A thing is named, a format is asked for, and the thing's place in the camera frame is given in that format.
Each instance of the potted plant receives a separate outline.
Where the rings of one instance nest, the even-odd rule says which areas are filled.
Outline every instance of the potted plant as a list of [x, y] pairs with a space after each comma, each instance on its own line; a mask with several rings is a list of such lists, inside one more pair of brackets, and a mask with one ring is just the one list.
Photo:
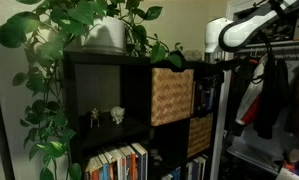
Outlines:
[[[68, 127], [61, 100], [61, 76], [59, 63], [63, 51], [76, 37], [89, 33], [87, 28], [93, 25], [95, 16], [116, 16], [121, 14], [120, 4], [123, 0], [17, 0], [20, 3], [38, 4], [33, 11], [24, 11], [10, 17], [0, 26], [0, 43], [9, 48], [24, 46], [28, 60], [27, 72], [15, 75], [12, 84], [25, 86], [32, 91], [34, 102], [26, 107], [25, 116], [20, 124], [29, 129], [24, 139], [24, 147], [30, 142], [29, 160], [38, 151], [44, 154], [40, 179], [57, 179], [56, 159], [66, 156], [68, 169], [66, 179], [79, 179], [82, 176], [79, 164], [70, 161], [70, 139], [75, 132]], [[146, 13], [138, 8], [139, 0], [128, 0], [128, 13], [118, 19], [125, 23], [128, 34], [126, 44], [130, 55], [151, 54], [153, 63], [167, 59], [176, 66], [181, 66], [181, 59], [170, 54], [168, 47], [158, 40], [147, 36], [143, 26], [135, 23], [134, 16], [143, 20], [152, 20], [159, 16], [160, 7], [149, 8]], [[154, 40], [150, 45], [148, 38]], [[49, 164], [54, 164], [53, 171]]]

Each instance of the white wall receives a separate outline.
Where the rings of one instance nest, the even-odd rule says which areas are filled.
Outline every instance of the white wall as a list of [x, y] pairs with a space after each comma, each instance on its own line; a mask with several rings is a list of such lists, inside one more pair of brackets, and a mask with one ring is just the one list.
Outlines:
[[[148, 22], [146, 26], [149, 34], [157, 33], [171, 48], [181, 42], [185, 49], [203, 50], [205, 24], [225, 14], [225, 3], [226, 0], [149, 0], [143, 3], [144, 7], [158, 5], [164, 9], [158, 21]], [[0, 25], [13, 14], [31, 8], [15, 0], [0, 0]], [[26, 71], [22, 48], [0, 45], [0, 100], [15, 176], [17, 180], [38, 179], [41, 160], [34, 158], [29, 162], [29, 148], [22, 147], [28, 132], [19, 124], [25, 106], [31, 102], [31, 93], [23, 86], [11, 85], [13, 76], [20, 71]], [[0, 179], [5, 179], [1, 159]]]

